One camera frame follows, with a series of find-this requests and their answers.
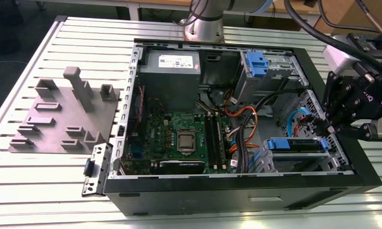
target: slotted table surface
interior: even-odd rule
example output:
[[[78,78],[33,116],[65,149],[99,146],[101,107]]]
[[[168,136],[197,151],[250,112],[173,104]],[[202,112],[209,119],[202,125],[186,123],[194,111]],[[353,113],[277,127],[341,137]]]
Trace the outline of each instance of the slotted table surface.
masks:
[[[41,78],[63,79],[66,66],[82,69],[93,87],[114,84],[126,95],[134,38],[182,39],[170,23],[69,18],[57,21],[0,109],[0,226],[46,228],[382,228],[382,187],[299,211],[127,218],[107,197],[82,198],[87,155],[12,154],[10,141],[38,95]],[[305,48],[325,78],[325,44],[309,34],[226,27],[228,43]],[[122,116],[117,113],[115,121]],[[382,178],[382,143],[361,142]]]

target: metal bracket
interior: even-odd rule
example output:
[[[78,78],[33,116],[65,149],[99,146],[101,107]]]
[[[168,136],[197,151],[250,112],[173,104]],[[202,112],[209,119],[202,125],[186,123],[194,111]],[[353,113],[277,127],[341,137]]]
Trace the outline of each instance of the metal bracket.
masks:
[[[379,139],[382,139],[382,118],[379,120],[372,120],[371,124],[377,127]]]
[[[86,175],[82,197],[105,197],[103,193],[106,179],[109,177],[110,155],[113,153],[110,143],[99,144],[94,147],[93,156],[85,165]]]

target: side panel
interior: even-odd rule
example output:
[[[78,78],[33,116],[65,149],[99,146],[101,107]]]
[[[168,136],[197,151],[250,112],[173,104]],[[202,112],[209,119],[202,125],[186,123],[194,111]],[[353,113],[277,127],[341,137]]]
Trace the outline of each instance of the side panel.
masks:
[[[109,193],[107,196],[126,216],[181,215],[313,208],[357,188],[315,187]]]

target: motherboard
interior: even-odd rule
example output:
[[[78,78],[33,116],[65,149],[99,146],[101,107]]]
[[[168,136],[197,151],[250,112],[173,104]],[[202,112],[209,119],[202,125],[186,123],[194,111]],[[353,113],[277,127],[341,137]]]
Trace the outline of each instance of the motherboard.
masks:
[[[229,173],[228,117],[217,114],[149,114],[145,138],[130,137],[126,173]]]

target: blue latch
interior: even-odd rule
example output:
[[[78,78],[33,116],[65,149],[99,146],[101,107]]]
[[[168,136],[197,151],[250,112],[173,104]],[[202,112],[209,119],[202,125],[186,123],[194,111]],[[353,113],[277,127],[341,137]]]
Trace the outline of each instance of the blue latch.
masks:
[[[329,149],[329,142],[327,141],[327,139],[323,138],[320,140],[320,142],[321,142],[321,146],[323,146],[324,150],[328,150]]]
[[[285,138],[274,138],[268,140],[269,149],[291,149],[291,144]]]
[[[246,52],[246,61],[253,70],[254,77],[265,77],[269,70],[269,60],[262,52]]]

